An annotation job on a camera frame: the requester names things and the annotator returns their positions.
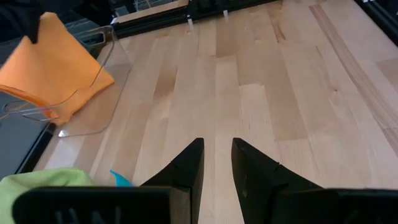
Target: wooden table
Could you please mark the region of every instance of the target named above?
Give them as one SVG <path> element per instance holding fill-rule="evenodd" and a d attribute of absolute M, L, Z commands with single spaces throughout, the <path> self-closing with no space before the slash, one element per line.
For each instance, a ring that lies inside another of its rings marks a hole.
<path fill-rule="evenodd" d="M 37 170 L 139 185 L 204 137 L 200 223 L 243 223 L 233 137 L 323 187 L 398 189 L 398 49 L 353 1 L 273 2 L 121 41 L 134 67 L 109 128 L 54 137 Z"/>

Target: wooden board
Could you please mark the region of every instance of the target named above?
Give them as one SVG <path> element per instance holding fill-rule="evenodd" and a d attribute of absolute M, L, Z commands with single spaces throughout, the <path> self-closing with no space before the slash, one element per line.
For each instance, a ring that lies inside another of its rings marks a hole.
<path fill-rule="evenodd" d="M 149 16 L 152 14 L 156 14 L 159 12 L 164 12 L 170 9 L 175 9 L 178 7 L 182 7 L 182 6 L 186 6 L 188 5 L 188 0 L 176 0 L 167 4 L 163 4 L 160 6 L 156 6 L 156 7 L 150 7 L 149 9 L 145 9 L 142 11 L 138 11 L 138 12 L 133 12 L 124 16 L 119 16 L 114 20 L 114 23 L 116 22 L 126 22 L 126 21 L 130 21 L 133 19 L 138 19 L 141 17 L 145 17 L 145 16 Z"/>
<path fill-rule="evenodd" d="M 53 138 L 36 169 L 139 185 L 204 137 L 200 223 L 243 223 L 233 137 L 323 187 L 398 189 L 398 49 L 353 1 L 273 2 L 122 43 L 134 66 L 109 128 Z"/>

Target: transparent container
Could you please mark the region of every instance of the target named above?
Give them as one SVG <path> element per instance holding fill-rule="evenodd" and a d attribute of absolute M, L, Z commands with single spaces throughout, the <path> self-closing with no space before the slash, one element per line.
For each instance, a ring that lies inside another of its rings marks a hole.
<path fill-rule="evenodd" d="M 74 36 L 101 65 L 92 84 L 95 83 L 102 69 L 105 69 L 113 77 L 114 83 L 97 92 L 79 111 L 70 117 L 67 123 L 61 124 L 56 129 L 58 137 L 94 134 L 105 130 L 112 120 L 132 67 L 111 26 L 99 27 Z M 18 100 L 5 104 L 2 110 L 4 114 L 20 116 L 38 125 L 43 125 L 43 122 L 58 124 L 57 120 L 59 121 L 62 116 L 66 116 L 66 114 L 62 114 L 60 108 L 71 103 L 73 97 L 78 97 L 82 91 L 83 89 L 77 90 L 71 97 L 57 105 L 38 108 L 31 103 Z M 49 112 L 54 112 L 57 117 L 48 118 L 48 116 L 45 116 Z"/>

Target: orange towel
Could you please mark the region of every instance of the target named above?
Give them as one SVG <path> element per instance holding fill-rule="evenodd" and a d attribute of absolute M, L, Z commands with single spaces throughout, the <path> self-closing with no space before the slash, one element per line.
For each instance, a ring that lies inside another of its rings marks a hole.
<path fill-rule="evenodd" d="M 112 76 L 69 34 L 56 14 L 40 18 L 39 39 L 24 37 L 0 69 L 0 91 L 38 107 L 60 104 L 45 115 L 66 123 Z"/>

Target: green cloth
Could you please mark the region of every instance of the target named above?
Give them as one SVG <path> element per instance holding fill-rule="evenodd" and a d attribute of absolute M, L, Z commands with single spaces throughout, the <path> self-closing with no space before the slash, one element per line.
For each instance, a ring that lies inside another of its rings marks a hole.
<path fill-rule="evenodd" d="M 78 169 L 55 169 L 10 175 L 0 181 L 0 223 L 14 224 L 12 204 L 24 192 L 36 187 L 92 186 L 90 177 Z"/>

